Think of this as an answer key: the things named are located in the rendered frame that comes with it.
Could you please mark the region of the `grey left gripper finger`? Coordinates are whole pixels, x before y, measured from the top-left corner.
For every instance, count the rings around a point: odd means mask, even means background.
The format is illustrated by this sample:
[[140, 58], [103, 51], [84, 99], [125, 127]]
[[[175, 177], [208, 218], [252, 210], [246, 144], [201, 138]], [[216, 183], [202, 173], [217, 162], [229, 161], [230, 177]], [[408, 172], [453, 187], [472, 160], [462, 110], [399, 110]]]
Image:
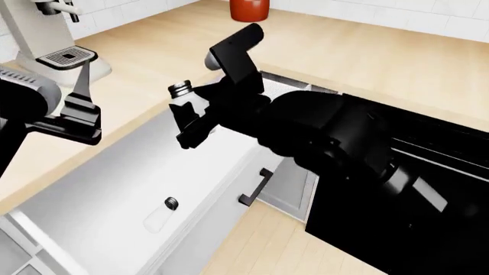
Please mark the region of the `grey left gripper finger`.
[[73, 91], [66, 96], [65, 105], [78, 106], [85, 109], [96, 109], [89, 91], [90, 61], [86, 61], [80, 71]]

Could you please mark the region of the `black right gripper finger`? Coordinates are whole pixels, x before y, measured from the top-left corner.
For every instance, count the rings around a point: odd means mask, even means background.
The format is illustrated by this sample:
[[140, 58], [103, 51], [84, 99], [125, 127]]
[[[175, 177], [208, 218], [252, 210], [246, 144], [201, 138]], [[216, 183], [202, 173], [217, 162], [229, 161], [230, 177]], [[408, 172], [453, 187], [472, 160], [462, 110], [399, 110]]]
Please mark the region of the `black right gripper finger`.
[[194, 92], [200, 98], [211, 101], [220, 93], [227, 91], [228, 88], [229, 88], [229, 78], [227, 76], [224, 76], [218, 82], [195, 87]]
[[218, 125], [213, 114], [199, 116], [194, 112], [190, 102], [182, 106], [169, 104], [180, 133], [176, 136], [183, 149], [197, 148]]

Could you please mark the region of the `glass shaker with black cap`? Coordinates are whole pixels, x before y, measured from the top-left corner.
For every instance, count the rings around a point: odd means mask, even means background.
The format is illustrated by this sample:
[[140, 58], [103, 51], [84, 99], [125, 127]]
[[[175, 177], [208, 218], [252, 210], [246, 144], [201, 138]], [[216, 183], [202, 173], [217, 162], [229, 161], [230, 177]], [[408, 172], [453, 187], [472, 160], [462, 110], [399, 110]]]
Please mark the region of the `glass shaker with black cap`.
[[179, 130], [183, 130], [189, 123], [204, 116], [209, 102], [194, 92], [189, 80], [169, 86], [171, 97], [169, 104], [173, 118]]
[[168, 197], [143, 221], [143, 225], [150, 233], [158, 233], [168, 219], [173, 215], [179, 206], [178, 201], [173, 197]]

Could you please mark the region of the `white drawer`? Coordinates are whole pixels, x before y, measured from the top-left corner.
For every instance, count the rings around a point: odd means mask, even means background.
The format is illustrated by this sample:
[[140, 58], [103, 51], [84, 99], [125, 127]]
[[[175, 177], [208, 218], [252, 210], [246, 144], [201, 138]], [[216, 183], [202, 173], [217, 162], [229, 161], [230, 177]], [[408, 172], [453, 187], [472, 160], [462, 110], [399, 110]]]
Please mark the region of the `white drawer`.
[[[163, 112], [8, 215], [85, 275], [198, 275], [248, 210], [238, 198], [282, 159], [225, 128], [184, 150], [178, 132]], [[170, 196], [177, 210], [150, 233], [143, 221]]]

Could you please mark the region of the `grey cabinet door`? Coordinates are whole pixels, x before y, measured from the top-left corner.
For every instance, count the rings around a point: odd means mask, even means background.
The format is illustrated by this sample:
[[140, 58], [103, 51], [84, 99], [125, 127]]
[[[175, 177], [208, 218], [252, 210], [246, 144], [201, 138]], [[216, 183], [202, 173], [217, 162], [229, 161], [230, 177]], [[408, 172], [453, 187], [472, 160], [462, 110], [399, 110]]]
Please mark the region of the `grey cabinet door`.
[[257, 198], [306, 223], [318, 181], [317, 175], [288, 157], [280, 162]]

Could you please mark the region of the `white panelled cabinet front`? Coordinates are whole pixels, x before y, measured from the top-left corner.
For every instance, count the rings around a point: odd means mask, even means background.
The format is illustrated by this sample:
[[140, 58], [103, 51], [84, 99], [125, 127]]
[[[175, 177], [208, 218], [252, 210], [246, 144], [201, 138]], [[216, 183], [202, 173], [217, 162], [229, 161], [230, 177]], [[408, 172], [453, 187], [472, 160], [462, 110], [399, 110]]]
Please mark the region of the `white panelled cabinet front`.
[[32, 238], [10, 215], [2, 215], [0, 275], [85, 275], [85, 272], [58, 247]]

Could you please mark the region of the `white coffee machine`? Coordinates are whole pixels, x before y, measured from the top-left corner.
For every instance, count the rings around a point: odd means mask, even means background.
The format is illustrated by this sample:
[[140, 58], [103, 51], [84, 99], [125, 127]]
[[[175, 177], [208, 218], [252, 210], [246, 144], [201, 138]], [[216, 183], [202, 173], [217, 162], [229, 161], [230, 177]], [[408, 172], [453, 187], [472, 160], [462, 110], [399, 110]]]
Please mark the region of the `white coffee machine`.
[[63, 13], [78, 23], [83, 11], [73, 0], [0, 0], [0, 15], [19, 46], [17, 65], [68, 88], [75, 86], [85, 63], [91, 83], [107, 77], [109, 63], [75, 44]]

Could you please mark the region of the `red ceramic jar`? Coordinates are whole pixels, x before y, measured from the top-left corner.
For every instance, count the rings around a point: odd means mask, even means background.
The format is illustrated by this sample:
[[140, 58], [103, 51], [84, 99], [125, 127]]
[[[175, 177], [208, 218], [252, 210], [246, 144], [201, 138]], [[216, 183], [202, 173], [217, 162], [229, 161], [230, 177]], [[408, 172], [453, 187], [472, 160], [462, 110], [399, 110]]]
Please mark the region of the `red ceramic jar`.
[[260, 22], [268, 18], [270, 0], [229, 0], [229, 8], [233, 20]]

